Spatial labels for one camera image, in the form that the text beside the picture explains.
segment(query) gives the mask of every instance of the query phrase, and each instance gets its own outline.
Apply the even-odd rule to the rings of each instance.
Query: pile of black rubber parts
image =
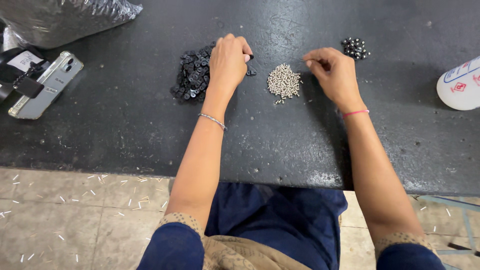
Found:
[[[203,102],[205,91],[210,82],[210,55],[216,42],[198,50],[186,51],[180,58],[180,72],[177,75],[177,84],[170,88],[172,95],[179,103]]]
[[[365,49],[365,41],[359,38],[348,37],[342,41],[342,45],[344,48],[343,53],[355,60],[363,60],[370,55],[367,49]]]

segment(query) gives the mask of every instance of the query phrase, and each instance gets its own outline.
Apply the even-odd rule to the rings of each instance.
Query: black workbench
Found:
[[[35,121],[0,104],[0,166],[174,176],[201,105],[169,93],[179,56],[227,33],[249,41],[246,77],[226,113],[221,180],[351,189],[345,128],[301,61],[319,47],[360,37],[372,52],[357,77],[373,124],[406,190],[480,196],[480,109],[438,98],[440,75],[480,54],[475,0],[135,0],[132,22],[61,48],[85,64]],[[274,105],[268,74],[301,73],[300,97]]]

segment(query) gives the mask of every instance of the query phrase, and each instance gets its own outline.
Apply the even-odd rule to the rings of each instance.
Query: tiled floor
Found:
[[[168,204],[168,179],[139,182],[137,177],[109,175],[102,184],[98,175],[89,176],[0,169],[0,211],[11,211],[0,217],[0,269],[136,268]],[[349,207],[342,214],[340,269],[375,269],[373,244],[355,193],[345,195]],[[147,199],[150,202],[141,202],[142,208],[133,210]],[[478,198],[468,201],[480,204]],[[449,207],[450,217],[443,204],[413,197],[411,203],[435,248],[449,249],[449,242],[468,246],[460,209]],[[480,249],[480,213],[469,211],[468,215]],[[463,270],[480,265],[480,258],[473,255],[441,259]]]

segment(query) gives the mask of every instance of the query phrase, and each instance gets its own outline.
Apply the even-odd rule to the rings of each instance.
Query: bracelet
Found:
[[[222,124],[219,120],[217,120],[217,119],[215,119],[215,118],[213,118],[209,115],[203,114],[203,113],[199,113],[198,116],[204,116],[204,117],[216,122],[217,124],[219,124],[223,128],[223,131],[227,131],[227,127],[224,124]]]
[[[361,113],[361,112],[369,113],[370,111],[369,110],[360,110],[360,111],[349,112],[349,113],[346,113],[346,114],[343,115],[343,119],[345,119],[349,115],[357,114],[357,113]]]

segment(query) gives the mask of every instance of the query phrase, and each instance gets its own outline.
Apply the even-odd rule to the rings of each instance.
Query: smartphone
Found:
[[[37,119],[42,116],[42,113],[83,67],[84,64],[72,53],[62,52],[38,78],[37,82],[45,86],[40,94],[36,98],[22,96],[10,108],[8,114],[21,119]]]

